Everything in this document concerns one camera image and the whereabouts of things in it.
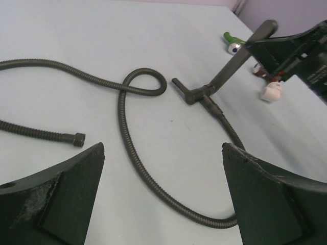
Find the white table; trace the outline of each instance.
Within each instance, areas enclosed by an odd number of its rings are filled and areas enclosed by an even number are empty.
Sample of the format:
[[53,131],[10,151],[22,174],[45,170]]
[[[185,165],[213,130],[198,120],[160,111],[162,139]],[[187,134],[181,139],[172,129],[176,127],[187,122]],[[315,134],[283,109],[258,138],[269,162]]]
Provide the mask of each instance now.
[[[150,67],[188,88],[209,82],[231,58],[225,31],[251,35],[227,8],[111,1],[13,1],[0,9],[0,59],[45,58],[121,82]],[[212,96],[248,152],[297,174],[327,181],[327,106],[298,78],[282,99],[258,99],[264,81],[249,60]],[[97,142],[105,165],[85,244],[233,244],[239,228],[215,230],[172,211],[152,194],[126,155],[116,115],[118,91],[49,68],[0,72],[2,120],[58,132],[86,133],[83,149],[0,132],[0,184],[43,170]],[[155,88],[153,78],[134,86]],[[172,84],[159,97],[127,96],[139,155],[172,196],[205,215],[233,213],[224,174],[223,129],[200,104],[188,106]]]

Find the toy eye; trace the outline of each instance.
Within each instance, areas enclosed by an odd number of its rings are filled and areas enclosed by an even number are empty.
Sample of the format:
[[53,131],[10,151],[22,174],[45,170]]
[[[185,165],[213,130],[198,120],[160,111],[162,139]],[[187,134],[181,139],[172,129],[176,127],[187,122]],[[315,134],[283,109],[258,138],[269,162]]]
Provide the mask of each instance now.
[[236,54],[236,53],[240,50],[241,47],[242,47],[242,46],[241,46],[239,43],[232,43],[232,44],[229,45],[229,47],[228,47],[228,52],[229,52],[231,55],[234,55],[234,54]]

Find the cable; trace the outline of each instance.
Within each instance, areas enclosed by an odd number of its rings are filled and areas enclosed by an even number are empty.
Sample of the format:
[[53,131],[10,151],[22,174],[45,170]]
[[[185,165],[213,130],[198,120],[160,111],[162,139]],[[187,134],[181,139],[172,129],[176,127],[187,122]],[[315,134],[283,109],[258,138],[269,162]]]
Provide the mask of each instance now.
[[[172,209],[174,209],[181,215],[187,217],[188,219],[194,222],[217,229],[226,229],[237,225],[237,219],[235,215],[226,219],[210,218],[191,210],[190,208],[184,206],[182,203],[175,200],[155,182],[155,180],[147,172],[146,168],[143,166],[140,158],[138,157],[127,127],[126,113],[125,113],[126,92],[135,93],[144,96],[159,96],[163,94],[167,88],[167,82],[159,72],[149,68],[140,68],[132,71],[125,78],[123,83],[119,84],[101,78],[97,78],[83,71],[80,71],[76,68],[73,68],[69,65],[57,61],[52,61],[52,60],[19,59],[19,60],[9,60],[9,61],[0,62],[0,70],[16,68],[16,67],[29,67],[29,66],[43,66],[43,67],[55,68],[67,72],[69,74],[72,74],[74,76],[77,76],[88,82],[95,83],[100,86],[120,90],[119,99],[118,99],[118,119],[119,119],[120,132],[123,138],[124,146],[127,150],[132,165],[136,169],[140,178],[163,202],[165,202],[168,206],[170,206]],[[160,83],[160,87],[155,90],[148,90],[148,89],[141,89],[141,88],[129,86],[132,80],[140,75],[150,75],[157,78],[157,80]],[[217,119],[222,124],[224,129],[227,131],[229,136],[232,138],[232,141],[235,143],[235,145],[244,148],[241,140],[239,139],[238,135],[231,127],[227,119],[223,115],[218,116]],[[76,140],[80,140],[80,138],[83,137],[82,134],[76,134],[74,136],[74,135],[52,133],[52,132],[47,132],[37,129],[26,128],[23,126],[10,124],[8,122],[1,121],[1,120],[0,120],[0,130],[5,130],[8,132],[12,132],[24,136],[30,136],[34,138],[61,141],[61,142],[73,141],[74,143],[76,143],[75,142]]]

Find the green toy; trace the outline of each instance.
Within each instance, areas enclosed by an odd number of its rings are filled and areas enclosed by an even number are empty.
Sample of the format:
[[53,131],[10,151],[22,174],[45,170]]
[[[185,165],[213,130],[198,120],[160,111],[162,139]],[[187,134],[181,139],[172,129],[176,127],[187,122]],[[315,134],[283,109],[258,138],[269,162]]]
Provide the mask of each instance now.
[[245,41],[243,41],[240,38],[231,36],[229,32],[225,32],[224,33],[224,38],[226,39],[226,41],[229,44],[229,46],[228,46],[228,52],[231,55],[236,54],[240,50],[240,48],[242,47],[242,45],[245,44]]

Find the shower hose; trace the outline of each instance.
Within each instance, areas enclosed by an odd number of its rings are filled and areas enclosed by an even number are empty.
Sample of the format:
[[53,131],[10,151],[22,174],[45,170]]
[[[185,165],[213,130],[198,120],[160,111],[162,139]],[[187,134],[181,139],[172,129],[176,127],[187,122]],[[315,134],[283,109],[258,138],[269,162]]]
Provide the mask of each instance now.
[[[217,219],[217,218],[206,217],[184,206],[182,203],[180,203],[179,201],[171,197],[167,192],[165,192],[150,176],[150,174],[142,164],[136,152],[136,149],[133,145],[127,126],[126,113],[125,113],[126,93],[130,92],[130,93],[144,95],[144,96],[159,96],[163,94],[167,88],[167,82],[159,72],[149,68],[136,69],[132,71],[124,79],[122,84],[119,84],[119,83],[111,82],[109,80],[92,76],[81,70],[73,68],[69,65],[57,61],[52,61],[52,60],[18,59],[18,60],[8,60],[8,61],[0,62],[0,70],[17,68],[17,67],[29,67],[29,66],[42,66],[42,67],[58,69],[67,72],[71,75],[74,75],[76,77],[79,77],[85,81],[98,84],[103,87],[119,90],[120,93],[118,98],[118,119],[119,119],[121,136],[133,167],[137,171],[140,178],[146,183],[146,185],[169,207],[171,207],[176,212],[180,213],[181,215],[185,216],[186,218],[194,222],[216,229],[226,229],[237,225],[237,219],[235,214],[229,218]],[[155,77],[159,81],[160,87],[158,89],[149,90],[149,89],[142,89],[142,88],[129,86],[132,80],[140,75],[150,75]],[[233,143],[236,146],[244,149],[241,140],[239,139],[238,135],[236,134],[232,126],[229,124],[225,116],[221,114],[219,117],[217,117],[217,120],[225,129],[225,131],[228,133]],[[9,122],[5,122],[2,120],[0,120],[0,129],[7,132],[29,136],[33,138],[52,140],[58,142],[68,142],[68,143],[72,143],[75,146],[80,146],[80,147],[83,146],[85,140],[85,135],[80,133],[77,133],[76,135],[53,133],[53,132],[32,129],[32,128],[11,124]]]

